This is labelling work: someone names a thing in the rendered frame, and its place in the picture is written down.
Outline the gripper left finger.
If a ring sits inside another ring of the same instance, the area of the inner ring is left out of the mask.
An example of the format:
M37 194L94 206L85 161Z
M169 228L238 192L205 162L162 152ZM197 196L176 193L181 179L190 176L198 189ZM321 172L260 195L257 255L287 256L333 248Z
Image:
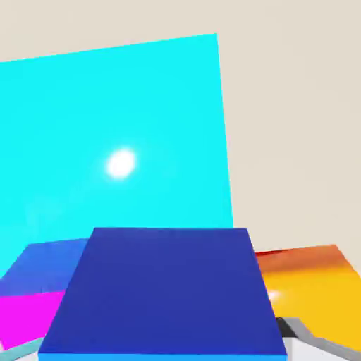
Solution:
M39 361L38 351L43 338L0 352L0 361Z

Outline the small yellow cube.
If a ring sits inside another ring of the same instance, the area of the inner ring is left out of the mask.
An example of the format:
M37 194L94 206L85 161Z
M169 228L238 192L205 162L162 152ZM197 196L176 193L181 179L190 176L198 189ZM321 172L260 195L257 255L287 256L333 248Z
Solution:
M361 277L335 245L258 252L277 317L361 352Z

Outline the small magenta cube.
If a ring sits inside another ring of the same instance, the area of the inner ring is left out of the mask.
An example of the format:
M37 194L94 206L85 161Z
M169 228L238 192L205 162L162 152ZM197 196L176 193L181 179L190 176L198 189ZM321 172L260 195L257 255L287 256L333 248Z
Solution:
M0 278L0 347L43 338L87 239L29 244Z

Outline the large cyan box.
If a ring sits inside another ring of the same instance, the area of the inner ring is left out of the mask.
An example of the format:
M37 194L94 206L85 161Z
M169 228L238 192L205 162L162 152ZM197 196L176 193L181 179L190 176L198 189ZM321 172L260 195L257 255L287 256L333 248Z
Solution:
M0 276L96 227L232 225L215 34L0 61Z

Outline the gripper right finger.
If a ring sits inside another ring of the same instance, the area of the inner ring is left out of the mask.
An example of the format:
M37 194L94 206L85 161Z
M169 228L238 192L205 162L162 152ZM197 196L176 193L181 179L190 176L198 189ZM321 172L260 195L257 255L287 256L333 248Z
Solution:
M361 361L361 352L314 336L298 318L276 320L288 361Z

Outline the small blue cube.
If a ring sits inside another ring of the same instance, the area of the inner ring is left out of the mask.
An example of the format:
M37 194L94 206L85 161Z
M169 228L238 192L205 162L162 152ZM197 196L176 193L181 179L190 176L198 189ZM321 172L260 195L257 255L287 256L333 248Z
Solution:
M39 361L287 361L244 228L96 228Z

